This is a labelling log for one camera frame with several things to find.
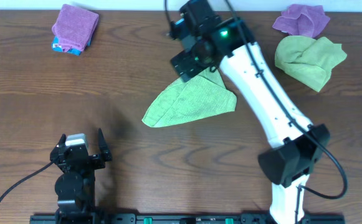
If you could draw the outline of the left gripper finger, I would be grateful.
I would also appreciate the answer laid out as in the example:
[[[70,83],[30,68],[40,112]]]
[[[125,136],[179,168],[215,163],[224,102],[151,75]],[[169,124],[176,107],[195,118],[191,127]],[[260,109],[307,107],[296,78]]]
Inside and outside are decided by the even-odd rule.
[[[65,134],[62,134],[57,145],[56,148],[60,148],[60,147],[64,147],[65,146],[65,141],[66,141],[67,137]]]
[[[108,144],[104,138],[102,129],[98,129],[98,148],[101,152],[103,160],[106,161],[112,161],[112,154],[110,149],[108,148]]]

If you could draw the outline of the light green cloth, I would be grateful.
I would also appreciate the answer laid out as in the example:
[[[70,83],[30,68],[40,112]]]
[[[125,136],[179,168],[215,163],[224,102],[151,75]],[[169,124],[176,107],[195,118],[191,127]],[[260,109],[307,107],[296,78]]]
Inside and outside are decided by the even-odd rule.
[[[235,111],[236,95],[218,71],[206,69],[188,81],[186,75],[167,86],[150,104],[142,122],[163,128]]]

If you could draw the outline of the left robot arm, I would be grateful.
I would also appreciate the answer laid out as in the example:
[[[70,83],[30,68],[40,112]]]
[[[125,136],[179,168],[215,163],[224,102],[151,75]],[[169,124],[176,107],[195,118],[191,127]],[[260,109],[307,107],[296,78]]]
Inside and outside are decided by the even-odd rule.
[[[55,182],[56,223],[108,223],[107,214],[95,206],[95,171],[112,160],[101,129],[98,148],[98,154],[90,155],[84,133],[63,134],[50,153],[50,161],[63,172]]]

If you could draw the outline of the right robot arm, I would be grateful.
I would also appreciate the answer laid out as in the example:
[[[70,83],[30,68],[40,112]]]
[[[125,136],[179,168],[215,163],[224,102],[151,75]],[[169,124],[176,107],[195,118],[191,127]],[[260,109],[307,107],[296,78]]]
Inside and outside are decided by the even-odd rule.
[[[303,223],[305,185],[330,140],[326,126],[313,125],[290,100],[242,19],[184,14],[169,26],[170,36],[184,47],[171,59],[178,74],[192,78],[205,68],[218,68],[260,121],[271,146],[258,162],[272,183],[272,221]]]

